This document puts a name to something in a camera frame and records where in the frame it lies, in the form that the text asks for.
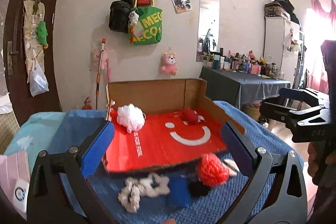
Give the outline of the right hand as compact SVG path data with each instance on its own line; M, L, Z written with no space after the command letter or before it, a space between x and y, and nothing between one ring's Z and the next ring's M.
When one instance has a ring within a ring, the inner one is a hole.
M327 148L325 141L312 141L309 143L307 152L307 172L316 186L335 187L335 149Z

